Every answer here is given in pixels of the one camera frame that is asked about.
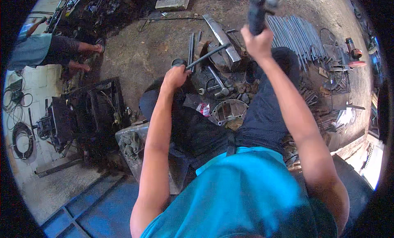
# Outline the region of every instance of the hammer handle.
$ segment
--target hammer handle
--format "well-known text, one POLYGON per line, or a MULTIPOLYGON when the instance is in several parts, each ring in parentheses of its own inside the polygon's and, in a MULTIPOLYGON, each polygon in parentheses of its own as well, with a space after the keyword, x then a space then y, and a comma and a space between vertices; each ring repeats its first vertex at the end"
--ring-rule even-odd
POLYGON ((252 35, 256 36, 263 32, 266 28, 265 24, 266 12, 258 5, 250 4, 249 6, 249 31, 252 35))

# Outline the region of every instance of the light blue shirt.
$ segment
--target light blue shirt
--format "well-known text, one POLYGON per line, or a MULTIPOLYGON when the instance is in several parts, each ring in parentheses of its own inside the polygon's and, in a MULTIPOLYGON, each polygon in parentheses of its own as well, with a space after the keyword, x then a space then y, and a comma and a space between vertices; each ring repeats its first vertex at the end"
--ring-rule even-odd
POLYGON ((264 147, 220 155, 141 237, 337 237, 326 206, 302 194, 282 156, 264 147))
POLYGON ((47 56, 52 34, 32 34, 26 37, 26 31, 19 33, 8 70, 19 70, 30 66, 36 68, 47 56))

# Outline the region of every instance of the black pants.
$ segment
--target black pants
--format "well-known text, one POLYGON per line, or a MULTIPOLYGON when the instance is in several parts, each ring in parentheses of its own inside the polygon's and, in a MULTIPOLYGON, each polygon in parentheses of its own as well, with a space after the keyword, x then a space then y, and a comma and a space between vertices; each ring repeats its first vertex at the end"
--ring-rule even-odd
MULTIPOLYGON (((286 75, 298 88, 299 67, 297 55, 288 48, 272 49, 272 56, 286 75)), ((282 138, 287 133, 278 100, 271 83, 263 70, 258 67, 259 91, 249 105, 244 123, 235 132, 236 147, 263 146, 283 153, 282 138)), ((144 93, 140 109, 150 120, 159 91, 144 93)), ((170 153, 182 157, 197 169, 213 157, 227 151, 230 129, 213 124, 201 113, 184 107, 185 95, 177 92, 172 107, 172 130, 170 153)))
POLYGON ((61 64, 68 66, 70 60, 78 55, 79 41, 66 36, 52 36, 49 50, 39 66, 47 64, 61 64))

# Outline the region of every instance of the scrap metal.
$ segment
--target scrap metal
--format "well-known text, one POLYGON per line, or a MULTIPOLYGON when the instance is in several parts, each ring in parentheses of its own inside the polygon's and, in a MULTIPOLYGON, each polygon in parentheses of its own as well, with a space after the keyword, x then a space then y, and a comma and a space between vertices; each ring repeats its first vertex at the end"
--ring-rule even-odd
MULTIPOLYGON (((209 27, 212 29, 215 37, 218 39, 218 41, 222 45, 230 43, 230 39, 228 38, 226 33, 223 31, 221 26, 215 20, 212 19, 210 14, 203 15, 203 18, 206 20, 209 27)), ((229 60, 228 60, 229 63, 227 63, 227 64, 229 65, 230 70, 238 67, 241 57, 239 56, 239 54, 235 50, 234 46, 229 46, 226 49, 226 52, 229 55, 229 60)))

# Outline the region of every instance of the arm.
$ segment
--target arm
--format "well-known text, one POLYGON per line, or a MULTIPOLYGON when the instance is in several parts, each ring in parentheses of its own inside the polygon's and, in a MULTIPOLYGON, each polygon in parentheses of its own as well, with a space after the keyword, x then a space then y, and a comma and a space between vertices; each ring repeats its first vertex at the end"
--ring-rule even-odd
POLYGON ((171 137, 171 108, 176 88, 186 80, 190 71, 185 66, 171 68, 160 88, 159 97, 150 119, 140 190, 130 218, 131 235, 140 237, 148 224, 161 212, 170 195, 168 151, 171 137))
POLYGON ((33 26, 30 27, 30 29, 27 30, 26 37, 30 37, 34 33, 34 31, 37 29, 37 27, 40 24, 44 23, 46 20, 47 20, 46 17, 42 17, 42 19, 40 21, 38 21, 37 23, 33 24, 33 26))
POLYGON ((241 33, 249 54, 264 70, 274 89, 283 120, 298 148, 308 194, 326 204, 340 235, 349 217, 349 196, 307 104, 271 56, 273 33, 266 29, 252 36, 247 26, 241 33))

